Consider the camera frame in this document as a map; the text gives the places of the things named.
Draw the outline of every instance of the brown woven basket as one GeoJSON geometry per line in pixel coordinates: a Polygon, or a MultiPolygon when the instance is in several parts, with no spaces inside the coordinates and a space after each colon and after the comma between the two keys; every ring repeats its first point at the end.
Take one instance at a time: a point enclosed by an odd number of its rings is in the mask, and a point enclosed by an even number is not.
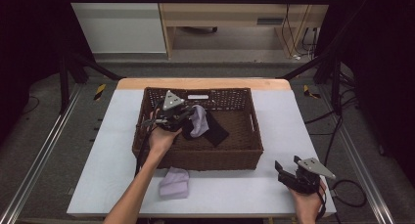
{"type": "Polygon", "coordinates": [[[170,90],[186,106],[200,105],[210,111],[229,136],[215,147],[205,137],[186,140],[180,134],[162,159],[159,168],[171,166],[188,170],[256,169],[263,152],[254,103],[249,88],[185,90],[146,88],[132,146],[138,156],[146,129],[140,124],[150,117],[154,105],[170,90]],[[207,99],[189,99],[205,96],[207,99]]]}

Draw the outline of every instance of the wire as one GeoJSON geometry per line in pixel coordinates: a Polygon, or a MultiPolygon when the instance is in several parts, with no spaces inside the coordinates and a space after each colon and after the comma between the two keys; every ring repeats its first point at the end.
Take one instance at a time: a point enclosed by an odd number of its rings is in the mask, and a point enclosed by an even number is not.
{"type": "Polygon", "coordinates": [[[314,53],[315,53],[315,50],[317,49],[317,31],[318,31],[318,29],[317,29],[317,27],[315,27],[314,28],[314,38],[312,40],[312,58],[313,59],[315,58],[314,53]]]}
{"type": "Polygon", "coordinates": [[[31,108],[30,110],[28,110],[28,111],[26,111],[26,112],[23,112],[22,114],[27,114],[27,113],[29,113],[29,112],[32,112],[33,110],[35,110],[38,106],[39,106],[39,104],[40,104],[40,100],[38,99],[38,98],[36,98],[36,97],[34,97],[34,96],[29,96],[29,98],[31,98],[31,99],[35,99],[36,100],[36,104],[34,105],[34,107],[33,108],[31,108]]]}
{"type": "MultiPolygon", "coordinates": [[[[341,95],[340,95],[340,98],[342,99],[343,97],[344,97],[344,94],[345,93],[347,93],[347,92],[350,92],[350,91],[354,91],[354,88],[352,88],[352,89],[347,89],[347,90],[345,90],[341,95]]],[[[350,99],[348,99],[347,101],[345,101],[344,103],[342,103],[342,108],[343,109],[346,109],[347,107],[349,107],[350,106],[350,104],[353,104],[354,103],[354,101],[353,100],[356,100],[357,98],[356,97],[351,97],[350,99]]],[[[318,121],[318,120],[320,120],[320,119],[323,119],[323,118],[326,118],[326,117],[328,117],[328,116],[330,116],[332,113],[334,113],[335,111],[330,111],[330,112],[327,112],[327,113],[325,113],[325,114],[323,114],[323,115],[320,115],[320,116],[318,116],[318,117],[316,117],[316,118],[314,118],[314,119],[311,119],[311,120],[308,120],[308,121],[305,121],[304,122],[304,124],[309,124],[309,123],[313,123],[313,122],[316,122],[316,121],[318,121]]]]}
{"type": "Polygon", "coordinates": [[[337,122],[336,127],[335,127],[335,130],[333,131],[333,135],[330,138],[330,143],[329,143],[329,147],[328,147],[327,152],[326,152],[326,156],[324,157],[324,163],[323,163],[324,166],[327,166],[327,160],[329,158],[330,151],[332,150],[333,142],[335,140],[336,133],[339,130],[340,126],[342,125],[342,122],[343,122],[343,117],[339,116],[338,122],[337,122]]]}
{"type": "Polygon", "coordinates": [[[317,45],[317,44],[316,44],[316,34],[317,34],[317,28],[313,28],[313,30],[314,30],[314,38],[313,38],[313,43],[311,43],[311,44],[305,44],[305,43],[304,43],[305,36],[308,34],[308,30],[309,30],[309,28],[307,27],[307,28],[305,29],[304,36],[302,37],[301,46],[302,46],[302,49],[304,49],[304,50],[306,50],[306,51],[307,51],[307,56],[308,56],[308,59],[309,59],[309,60],[313,60],[313,59],[314,59],[314,51],[315,51],[315,46],[317,45]]]}
{"type": "Polygon", "coordinates": [[[332,135],[333,133],[318,133],[318,134],[308,134],[308,135],[315,135],[315,136],[327,136],[327,135],[332,135]]]}
{"type": "Polygon", "coordinates": [[[324,213],[326,212],[326,202],[327,202],[327,196],[326,193],[324,192],[324,188],[323,186],[321,186],[317,189],[316,191],[318,198],[321,201],[321,209],[317,214],[317,217],[315,218],[315,220],[317,221],[318,219],[322,218],[324,213]],[[323,190],[323,195],[320,194],[320,188],[323,190]]]}
{"type": "Polygon", "coordinates": [[[282,35],[283,35],[283,40],[284,40],[284,42],[285,42],[285,44],[286,44],[286,46],[287,46],[287,48],[288,48],[288,43],[287,43],[287,41],[286,41],[286,39],[285,39],[285,37],[284,37],[284,25],[285,25],[285,23],[287,23],[287,25],[288,25],[288,29],[289,29],[290,34],[291,34],[291,38],[292,38],[292,40],[293,40],[293,47],[294,47],[294,50],[295,50],[295,51],[296,51],[296,52],[297,52],[300,56],[307,55],[307,54],[303,54],[303,53],[299,52],[299,51],[297,50],[296,46],[295,46],[296,41],[294,40],[293,31],[291,30],[290,21],[289,21],[289,19],[288,19],[288,13],[289,13],[289,10],[290,10],[290,4],[287,4],[286,6],[287,6],[286,16],[285,16],[285,19],[284,19],[284,22],[283,22],[283,26],[282,26],[282,35]]]}
{"type": "Polygon", "coordinates": [[[335,217],[336,220],[338,221],[339,224],[342,224],[342,222],[340,221],[339,215],[337,214],[337,212],[335,212],[335,217]]]}
{"type": "Polygon", "coordinates": [[[333,185],[333,187],[332,187],[331,190],[335,190],[338,187],[338,185],[339,184],[342,184],[342,183],[351,183],[351,184],[355,185],[360,190],[360,192],[362,193],[362,195],[363,195],[363,201],[361,203],[356,204],[356,203],[346,202],[345,200],[341,199],[339,196],[335,196],[335,198],[339,202],[342,202],[345,205],[348,205],[348,206],[351,206],[351,207],[362,207],[362,206],[364,206],[367,203],[367,196],[366,196],[366,193],[364,192],[363,188],[360,186],[360,184],[358,184],[358,183],[356,183],[356,182],[354,182],[352,180],[342,179],[342,180],[336,182],[333,185]]]}

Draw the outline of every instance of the black cable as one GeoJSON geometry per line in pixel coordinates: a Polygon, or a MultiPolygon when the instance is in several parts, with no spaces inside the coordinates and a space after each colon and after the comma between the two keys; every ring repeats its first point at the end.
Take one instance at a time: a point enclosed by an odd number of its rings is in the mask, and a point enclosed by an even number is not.
{"type": "Polygon", "coordinates": [[[321,201],[321,209],[318,212],[317,217],[315,218],[315,221],[317,221],[318,219],[322,218],[323,215],[324,215],[324,213],[326,212],[327,196],[326,196],[326,193],[324,191],[324,188],[323,188],[323,186],[321,186],[321,184],[320,184],[320,188],[317,189],[316,193],[317,193],[318,198],[321,201]],[[320,188],[323,190],[323,195],[320,194],[320,191],[319,191],[320,188]]]}
{"type": "Polygon", "coordinates": [[[35,99],[35,100],[36,100],[36,104],[35,104],[35,106],[34,106],[33,108],[31,108],[30,110],[28,110],[28,111],[26,111],[26,112],[23,112],[22,114],[27,114],[27,113],[29,113],[29,112],[32,112],[32,111],[33,111],[33,110],[35,110],[35,109],[39,106],[39,104],[40,104],[40,100],[39,100],[38,98],[36,98],[36,97],[34,97],[34,96],[29,96],[29,98],[35,99]]]}
{"type": "Polygon", "coordinates": [[[304,45],[305,45],[304,44],[304,39],[305,39],[305,36],[307,35],[307,33],[308,33],[308,27],[305,28],[305,33],[304,33],[304,36],[302,37],[302,41],[301,41],[301,46],[302,46],[303,50],[308,50],[304,47],[304,45]]]}
{"type": "Polygon", "coordinates": [[[314,29],[314,38],[312,40],[312,45],[313,45],[313,47],[312,47],[312,50],[313,50],[312,58],[314,59],[314,52],[317,49],[317,31],[318,31],[318,29],[317,29],[317,27],[315,27],[313,29],[314,29]]]}
{"type": "Polygon", "coordinates": [[[351,184],[355,185],[355,186],[356,186],[356,187],[360,190],[360,192],[363,194],[363,202],[356,204],[356,203],[346,202],[345,200],[341,199],[339,196],[335,196],[335,198],[336,198],[339,202],[342,202],[342,203],[344,203],[345,205],[348,205],[348,206],[351,206],[351,207],[362,207],[362,206],[364,206],[364,205],[367,203],[367,196],[366,196],[366,193],[364,192],[364,190],[363,190],[363,188],[360,186],[360,184],[358,184],[358,183],[356,183],[356,182],[354,182],[354,181],[352,181],[352,180],[342,179],[342,180],[340,180],[340,181],[336,182],[336,183],[333,185],[333,187],[332,187],[332,189],[331,189],[331,190],[335,190],[339,184],[344,183],[344,182],[351,183],[351,184]]]}
{"type": "MultiPolygon", "coordinates": [[[[344,96],[344,94],[345,94],[345,93],[347,93],[347,92],[350,92],[350,91],[354,91],[354,89],[347,89],[347,90],[345,90],[345,91],[344,91],[344,92],[340,95],[340,98],[342,99],[342,98],[343,98],[343,96],[344,96]]],[[[343,108],[343,109],[346,109],[346,108],[348,107],[348,104],[352,103],[352,101],[353,101],[353,100],[355,100],[355,99],[356,99],[356,97],[352,97],[352,98],[348,99],[347,101],[345,101],[344,103],[342,103],[342,108],[343,108]]],[[[316,118],[314,118],[314,119],[311,119],[311,120],[305,121],[305,122],[304,122],[304,124],[313,123],[313,122],[318,121],[318,120],[320,120],[320,119],[326,118],[326,117],[330,116],[330,115],[331,115],[332,113],[334,113],[334,112],[335,112],[335,111],[330,111],[330,112],[327,112],[327,113],[325,113],[325,114],[323,114],[323,115],[320,115],[320,116],[318,116],[318,117],[316,117],[316,118]]]]}
{"type": "Polygon", "coordinates": [[[318,133],[318,134],[314,134],[314,133],[311,133],[311,134],[308,134],[308,135],[315,135],[315,136],[327,136],[327,135],[332,135],[333,133],[318,133]]]}
{"type": "Polygon", "coordinates": [[[300,55],[300,56],[307,55],[307,54],[303,54],[303,53],[299,52],[299,51],[297,50],[297,47],[295,46],[296,41],[295,41],[294,36],[293,36],[293,31],[291,30],[290,21],[289,21],[289,19],[288,19],[288,12],[289,12],[289,10],[290,10],[290,4],[287,4],[287,11],[286,11],[286,17],[285,17],[284,23],[285,23],[285,22],[287,22],[287,25],[288,25],[288,30],[290,31],[290,34],[291,34],[291,39],[293,40],[293,47],[294,47],[294,50],[295,50],[297,53],[299,53],[299,55],[300,55]]]}
{"type": "Polygon", "coordinates": [[[134,175],[137,175],[137,173],[141,170],[141,166],[142,166],[142,163],[143,163],[144,152],[147,150],[147,148],[150,147],[149,138],[150,138],[150,135],[152,134],[153,130],[155,130],[157,128],[157,126],[156,127],[153,127],[153,124],[154,124],[154,122],[156,121],[156,118],[157,118],[157,116],[156,116],[156,114],[157,114],[157,108],[161,104],[162,104],[162,100],[159,100],[159,101],[157,101],[155,103],[155,106],[153,108],[153,114],[150,117],[151,124],[147,128],[146,135],[144,136],[143,142],[142,142],[141,147],[140,147],[140,151],[138,152],[137,163],[136,163],[135,174],[134,175]]]}
{"type": "Polygon", "coordinates": [[[285,22],[286,22],[287,17],[288,17],[288,9],[287,9],[287,12],[286,12],[286,16],[285,16],[283,25],[281,27],[281,35],[283,37],[284,43],[286,44],[286,47],[287,47],[287,50],[288,50],[288,54],[290,55],[290,57],[292,57],[293,54],[291,53],[290,49],[288,48],[288,43],[287,43],[287,40],[285,39],[285,36],[284,36],[284,26],[285,26],[285,22]]]}
{"type": "Polygon", "coordinates": [[[335,130],[333,131],[333,135],[330,138],[330,143],[329,143],[329,147],[328,147],[327,152],[326,152],[326,156],[324,157],[324,163],[323,164],[326,167],[327,167],[327,160],[329,158],[330,151],[332,150],[332,147],[333,147],[333,142],[335,140],[336,132],[339,130],[340,126],[342,125],[342,122],[343,122],[343,117],[339,116],[338,122],[337,122],[336,127],[335,127],[335,130]]]}
{"type": "Polygon", "coordinates": [[[337,214],[337,212],[335,212],[335,217],[336,220],[338,221],[339,224],[342,224],[342,222],[340,221],[339,215],[337,214]]]}
{"type": "Polygon", "coordinates": [[[355,88],[356,87],[356,84],[354,83],[354,80],[351,77],[347,76],[344,72],[342,72],[342,71],[340,72],[339,78],[340,78],[340,83],[341,84],[343,84],[347,87],[350,87],[350,88],[355,88]]]}

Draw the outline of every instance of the metal bracket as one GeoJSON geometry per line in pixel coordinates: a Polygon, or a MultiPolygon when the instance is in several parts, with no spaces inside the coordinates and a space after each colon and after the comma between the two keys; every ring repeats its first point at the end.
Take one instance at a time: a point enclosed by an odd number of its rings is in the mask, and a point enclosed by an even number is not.
{"type": "Polygon", "coordinates": [[[332,198],[337,196],[337,192],[336,190],[330,190],[330,196],[332,196],[332,198]]]}
{"type": "Polygon", "coordinates": [[[303,167],[305,170],[315,173],[315,174],[319,174],[319,175],[323,175],[327,178],[330,179],[336,179],[336,175],[333,174],[329,169],[327,169],[322,163],[320,163],[320,161],[318,161],[316,158],[308,158],[308,159],[303,159],[303,160],[299,160],[297,162],[297,164],[301,167],[303,167]]]}
{"type": "Polygon", "coordinates": [[[179,105],[182,105],[183,103],[184,103],[184,99],[180,99],[177,95],[171,93],[170,90],[167,90],[167,93],[165,94],[164,105],[162,106],[162,109],[164,111],[167,111],[179,105]]]}

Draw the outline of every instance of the human hand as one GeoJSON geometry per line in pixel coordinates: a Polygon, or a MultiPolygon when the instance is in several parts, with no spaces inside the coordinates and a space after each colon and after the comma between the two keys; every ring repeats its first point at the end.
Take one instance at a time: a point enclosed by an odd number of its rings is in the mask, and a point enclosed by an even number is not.
{"type": "Polygon", "coordinates": [[[149,157],[160,162],[165,153],[170,149],[174,138],[179,135],[181,131],[182,129],[179,129],[176,132],[170,132],[153,125],[153,130],[149,138],[149,157]]]}
{"type": "MultiPolygon", "coordinates": [[[[293,195],[294,201],[296,202],[296,213],[300,224],[315,223],[315,219],[318,215],[318,211],[321,206],[321,200],[316,193],[311,195],[300,194],[293,189],[290,189],[293,195]]],[[[326,185],[323,181],[320,181],[320,194],[324,196],[326,185]]]]}

